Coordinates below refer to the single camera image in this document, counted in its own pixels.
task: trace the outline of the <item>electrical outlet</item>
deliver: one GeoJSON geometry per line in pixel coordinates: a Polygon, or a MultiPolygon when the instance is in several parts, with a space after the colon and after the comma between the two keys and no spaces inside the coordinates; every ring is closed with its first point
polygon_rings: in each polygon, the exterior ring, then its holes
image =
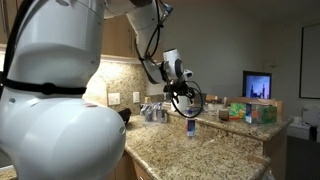
{"type": "Polygon", "coordinates": [[[133,103],[139,103],[139,102],[140,102],[140,93],[133,92],[133,103]]]}
{"type": "Polygon", "coordinates": [[[108,93],[108,102],[110,106],[120,104],[120,93],[108,93]]]}

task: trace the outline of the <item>light switch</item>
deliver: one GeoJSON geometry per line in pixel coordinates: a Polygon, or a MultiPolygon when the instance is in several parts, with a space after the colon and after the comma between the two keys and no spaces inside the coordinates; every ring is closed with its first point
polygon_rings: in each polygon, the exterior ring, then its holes
{"type": "Polygon", "coordinates": [[[133,92],[133,103],[139,103],[139,102],[140,102],[140,93],[133,92]]]}
{"type": "Polygon", "coordinates": [[[120,93],[108,93],[109,106],[120,104],[120,93]]]}

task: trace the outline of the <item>granite countertop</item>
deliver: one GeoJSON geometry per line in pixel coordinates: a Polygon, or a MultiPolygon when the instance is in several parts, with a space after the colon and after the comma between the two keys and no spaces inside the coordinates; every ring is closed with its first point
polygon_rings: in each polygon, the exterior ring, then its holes
{"type": "MultiPolygon", "coordinates": [[[[173,112],[171,110],[168,110],[167,112],[170,115],[181,117],[177,112],[173,112]]],[[[277,121],[274,123],[254,125],[245,122],[243,119],[221,121],[217,116],[210,115],[208,113],[202,113],[196,119],[198,123],[261,141],[270,140],[292,122],[292,119],[282,118],[279,116],[277,121]]]]}
{"type": "Polygon", "coordinates": [[[196,136],[188,138],[181,120],[147,124],[143,116],[133,116],[127,124],[125,149],[152,179],[261,177],[269,158],[252,155],[234,142],[222,141],[225,138],[211,134],[210,128],[197,127],[196,136]]]}

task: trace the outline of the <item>robotic arm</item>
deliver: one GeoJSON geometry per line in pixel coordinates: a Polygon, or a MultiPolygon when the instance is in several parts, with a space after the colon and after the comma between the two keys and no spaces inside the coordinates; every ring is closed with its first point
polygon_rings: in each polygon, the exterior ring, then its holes
{"type": "Polygon", "coordinates": [[[171,10],[162,14],[154,0],[22,2],[7,44],[0,101],[0,150],[20,180],[102,179],[121,158],[123,120],[81,98],[99,66],[104,17],[127,13],[151,82],[189,91],[182,85],[192,73],[183,70],[176,50],[161,64],[149,52],[157,44],[154,29],[171,10]]]}

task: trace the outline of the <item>television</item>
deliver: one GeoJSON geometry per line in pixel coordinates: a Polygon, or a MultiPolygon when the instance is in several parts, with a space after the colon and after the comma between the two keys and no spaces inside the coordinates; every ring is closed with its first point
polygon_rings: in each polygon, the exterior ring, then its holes
{"type": "Polygon", "coordinates": [[[271,99],[271,73],[243,71],[242,96],[271,99]]]}

